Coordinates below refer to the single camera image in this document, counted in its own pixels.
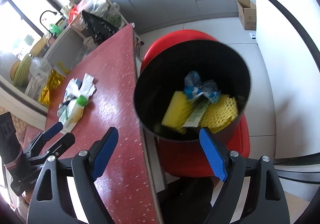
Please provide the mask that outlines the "white bottle green cap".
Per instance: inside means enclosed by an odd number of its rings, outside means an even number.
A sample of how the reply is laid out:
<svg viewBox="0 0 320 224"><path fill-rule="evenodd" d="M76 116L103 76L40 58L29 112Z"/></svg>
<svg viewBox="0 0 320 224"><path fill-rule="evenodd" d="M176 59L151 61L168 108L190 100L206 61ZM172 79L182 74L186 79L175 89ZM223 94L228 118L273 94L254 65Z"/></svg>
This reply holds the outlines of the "white bottle green cap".
<svg viewBox="0 0 320 224"><path fill-rule="evenodd" d="M62 134L66 134L73 130L78 121L82 118L87 103L88 99L84 95L80 95L76 99L70 101L59 117L59 122L63 125L62 130L60 131Z"/></svg>

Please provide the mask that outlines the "white tissue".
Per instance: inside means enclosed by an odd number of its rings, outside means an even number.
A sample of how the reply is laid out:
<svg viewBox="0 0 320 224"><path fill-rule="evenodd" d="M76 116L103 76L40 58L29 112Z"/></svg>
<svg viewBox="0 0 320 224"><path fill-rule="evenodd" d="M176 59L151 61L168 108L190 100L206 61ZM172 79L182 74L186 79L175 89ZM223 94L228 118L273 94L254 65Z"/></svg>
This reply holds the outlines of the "white tissue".
<svg viewBox="0 0 320 224"><path fill-rule="evenodd" d="M63 111L67 108L67 105L81 95L89 100L89 97L93 95L95 90L94 76L85 73L83 80L80 80L79 78L72 78L67 84L63 102L59 104L57 116L60 117Z"/></svg>

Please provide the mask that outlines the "yellow foam fruit net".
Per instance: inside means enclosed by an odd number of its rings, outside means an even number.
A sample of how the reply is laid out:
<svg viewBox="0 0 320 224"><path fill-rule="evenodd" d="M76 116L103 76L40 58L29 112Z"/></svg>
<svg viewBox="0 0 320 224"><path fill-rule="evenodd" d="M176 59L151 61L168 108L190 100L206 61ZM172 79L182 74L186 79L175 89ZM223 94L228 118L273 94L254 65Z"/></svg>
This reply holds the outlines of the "yellow foam fruit net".
<svg viewBox="0 0 320 224"><path fill-rule="evenodd" d="M199 127L208 127L212 133L217 133L238 117L238 107L234 97L223 94L215 104L210 104L202 116Z"/></svg>

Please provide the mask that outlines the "yellow sponge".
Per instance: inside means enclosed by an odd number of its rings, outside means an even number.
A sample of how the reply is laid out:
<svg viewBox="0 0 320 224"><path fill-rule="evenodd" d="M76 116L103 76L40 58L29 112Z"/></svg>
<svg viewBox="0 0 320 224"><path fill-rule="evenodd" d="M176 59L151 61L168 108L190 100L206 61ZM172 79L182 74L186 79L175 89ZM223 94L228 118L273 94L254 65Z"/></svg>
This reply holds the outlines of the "yellow sponge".
<svg viewBox="0 0 320 224"><path fill-rule="evenodd" d="M176 91L172 96L161 125L184 134L186 129L183 125L194 108L195 103L192 100L189 100L182 91Z"/></svg>

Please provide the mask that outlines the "green snack bag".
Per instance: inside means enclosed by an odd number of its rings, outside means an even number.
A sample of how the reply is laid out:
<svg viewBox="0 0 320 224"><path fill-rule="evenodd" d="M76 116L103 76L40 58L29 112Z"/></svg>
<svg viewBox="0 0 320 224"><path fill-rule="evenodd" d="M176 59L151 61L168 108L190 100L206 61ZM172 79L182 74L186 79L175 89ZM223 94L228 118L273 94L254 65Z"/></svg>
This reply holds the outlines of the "green snack bag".
<svg viewBox="0 0 320 224"><path fill-rule="evenodd" d="M207 99L191 100L185 108L183 108L184 128L196 128L199 126L206 109L210 105Z"/></svg>

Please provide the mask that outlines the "black kitchen faucet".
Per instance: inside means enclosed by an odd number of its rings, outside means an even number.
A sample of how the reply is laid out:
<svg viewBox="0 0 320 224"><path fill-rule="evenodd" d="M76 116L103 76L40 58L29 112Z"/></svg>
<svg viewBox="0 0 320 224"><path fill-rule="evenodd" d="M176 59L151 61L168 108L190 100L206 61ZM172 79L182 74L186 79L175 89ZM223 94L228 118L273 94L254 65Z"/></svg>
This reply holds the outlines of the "black kitchen faucet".
<svg viewBox="0 0 320 224"><path fill-rule="evenodd" d="M43 26L47 32L50 32L49 30L49 26L48 26L48 22L50 21L50 17L49 17L49 14L52 14L52 15L57 15L57 11L53 11L53 10L45 10L41 15L40 15L40 18L39 18L39 22L40 22L40 25Z"/></svg>

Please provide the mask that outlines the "grey kitchen cabinet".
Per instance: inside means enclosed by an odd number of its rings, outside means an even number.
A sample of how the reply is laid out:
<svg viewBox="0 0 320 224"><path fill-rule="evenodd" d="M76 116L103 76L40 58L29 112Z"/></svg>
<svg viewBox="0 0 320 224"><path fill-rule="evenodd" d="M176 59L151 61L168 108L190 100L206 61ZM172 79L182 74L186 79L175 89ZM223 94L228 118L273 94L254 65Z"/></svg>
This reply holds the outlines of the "grey kitchen cabinet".
<svg viewBox="0 0 320 224"><path fill-rule="evenodd" d="M197 20L236 17L237 0L111 0L120 5L125 19L146 33Z"/></svg>

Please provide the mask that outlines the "gold foil bag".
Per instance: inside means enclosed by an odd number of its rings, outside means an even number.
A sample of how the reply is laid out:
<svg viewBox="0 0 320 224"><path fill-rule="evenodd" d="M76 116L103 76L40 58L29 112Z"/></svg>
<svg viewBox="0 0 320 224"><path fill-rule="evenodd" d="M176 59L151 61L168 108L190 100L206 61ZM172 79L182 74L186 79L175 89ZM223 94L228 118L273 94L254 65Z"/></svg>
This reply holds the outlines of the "gold foil bag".
<svg viewBox="0 0 320 224"><path fill-rule="evenodd" d="M38 101L44 106L50 106L53 91L64 81L65 77L56 70L52 69L48 76L47 82L42 89Z"/></svg>

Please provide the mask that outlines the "red stool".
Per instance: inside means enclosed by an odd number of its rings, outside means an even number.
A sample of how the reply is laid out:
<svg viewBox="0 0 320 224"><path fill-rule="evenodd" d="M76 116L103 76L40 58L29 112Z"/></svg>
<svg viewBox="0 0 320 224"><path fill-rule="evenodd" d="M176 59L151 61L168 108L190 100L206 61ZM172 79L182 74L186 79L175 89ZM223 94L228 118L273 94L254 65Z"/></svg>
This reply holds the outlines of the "red stool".
<svg viewBox="0 0 320 224"><path fill-rule="evenodd" d="M144 71L147 64L166 48L188 40L216 41L216 38L191 29L168 33L150 46L143 58L140 71ZM156 137L155 143L160 165L170 175L176 177L206 177L213 175L198 141L177 143ZM239 119L239 124L234 129L234 134L226 144L227 148L238 151L242 156L249 156L249 130L245 115L242 115Z"/></svg>

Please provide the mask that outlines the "black plastic bag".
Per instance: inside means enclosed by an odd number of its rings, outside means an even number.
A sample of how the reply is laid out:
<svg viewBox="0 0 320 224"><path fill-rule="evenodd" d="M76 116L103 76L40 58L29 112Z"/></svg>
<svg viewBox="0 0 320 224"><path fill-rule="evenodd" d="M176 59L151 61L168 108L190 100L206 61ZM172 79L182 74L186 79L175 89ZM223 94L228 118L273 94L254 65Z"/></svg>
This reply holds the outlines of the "black plastic bag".
<svg viewBox="0 0 320 224"><path fill-rule="evenodd" d="M81 14L89 34L93 37L93 40L97 45L101 45L104 41L118 32L118 29L115 26L96 15L84 10Z"/></svg>

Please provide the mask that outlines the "red basket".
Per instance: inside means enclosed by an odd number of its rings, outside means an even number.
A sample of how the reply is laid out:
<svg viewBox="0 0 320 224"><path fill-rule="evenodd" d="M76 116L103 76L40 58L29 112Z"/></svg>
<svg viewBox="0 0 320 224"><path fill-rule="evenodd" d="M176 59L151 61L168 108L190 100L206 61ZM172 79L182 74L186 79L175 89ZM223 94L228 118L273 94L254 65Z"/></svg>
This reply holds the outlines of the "red basket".
<svg viewBox="0 0 320 224"><path fill-rule="evenodd" d="M68 24L71 24L73 20L81 13L81 10L78 9L78 6L74 6L68 14Z"/></svg>

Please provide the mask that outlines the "blue white plastic wrapper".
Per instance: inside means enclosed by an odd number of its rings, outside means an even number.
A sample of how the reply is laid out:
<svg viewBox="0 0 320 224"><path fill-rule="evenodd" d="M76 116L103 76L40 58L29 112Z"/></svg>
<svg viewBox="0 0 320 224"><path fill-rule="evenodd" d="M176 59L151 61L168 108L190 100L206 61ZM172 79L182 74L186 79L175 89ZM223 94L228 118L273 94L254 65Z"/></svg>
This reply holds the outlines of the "blue white plastic wrapper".
<svg viewBox="0 0 320 224"><path fill-rule="evenodd" d="M189 100L197 100L206 97L211 104L216 104L220 100L220 91L214 81L201 81L196 71L191 71L184 78L184 94Z"/></svg>

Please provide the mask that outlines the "cardboard box on floor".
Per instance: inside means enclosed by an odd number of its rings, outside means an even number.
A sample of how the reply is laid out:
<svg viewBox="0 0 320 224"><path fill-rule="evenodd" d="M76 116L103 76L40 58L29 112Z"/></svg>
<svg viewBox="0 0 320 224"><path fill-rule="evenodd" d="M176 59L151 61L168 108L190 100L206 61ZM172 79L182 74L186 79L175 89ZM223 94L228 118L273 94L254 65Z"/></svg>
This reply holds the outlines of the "cardboard box on floor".
<svg viewBox="0 0 320 224"><path fill-rule="evenodd" d="M244 30L256 30L257 12L250 0L237 0L238 14Z"/></svg>

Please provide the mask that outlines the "white refrigerator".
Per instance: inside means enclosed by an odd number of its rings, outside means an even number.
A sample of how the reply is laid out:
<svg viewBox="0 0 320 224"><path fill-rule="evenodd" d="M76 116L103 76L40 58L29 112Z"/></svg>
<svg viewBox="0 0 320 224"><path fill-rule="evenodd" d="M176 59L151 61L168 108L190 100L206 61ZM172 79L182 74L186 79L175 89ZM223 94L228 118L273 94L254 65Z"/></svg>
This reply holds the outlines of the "white refrigerator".
<svg viewBox="0 0 320 224"><path fill-rule="evenodd" d="M319 70L298 22L319 45L316 0L255 0L257 43L271 83L277 159L319 152Z"/></svg>

